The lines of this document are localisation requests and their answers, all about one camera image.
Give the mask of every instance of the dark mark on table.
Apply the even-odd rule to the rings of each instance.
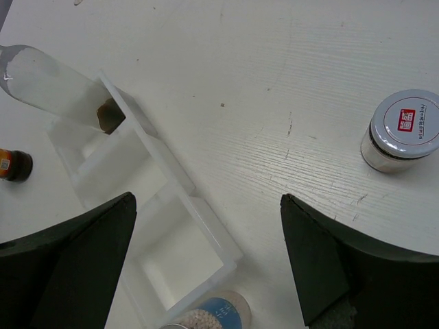
[[[293,120],[291,119],[292,115],[293,112],[289,111],[289,116],[288,116],[289,128],[288,128],[287,136],[291,135],[291,130],[293,129]]]
[[[363,195],[362,197],[360,197],[360,198],[357,200],[357,205],[358,205],[361,201],[363,201],[363,199],[364,199],[365,197],[367,197],[368,194],[369,194],[369,193],[366,193],[365,195]]]

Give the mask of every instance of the bottle cap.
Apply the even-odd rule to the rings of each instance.
[[[421,158],[439,148],[439,96],[404,90],[379,104],[370,122],[376,144],[399,158]]]

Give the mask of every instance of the brown bottle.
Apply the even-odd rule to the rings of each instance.
[[[32,171],[32,157],[22,151],[0,149],[0,178],[24,182]]]

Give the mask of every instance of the clear glass bottle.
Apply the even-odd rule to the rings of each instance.
[[[30,46],[0,46],[0,87],[23,103],[107,134],[125,119],[102,85]]]

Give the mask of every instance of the white foam tray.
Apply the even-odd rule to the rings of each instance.
[[[137,220],[121,282],[143,325],[159,328],[223,281],[242,254],[136,101],[101,81],[126,120],[110,135],[55,120],[47,133],[85,209],[126,191]]]

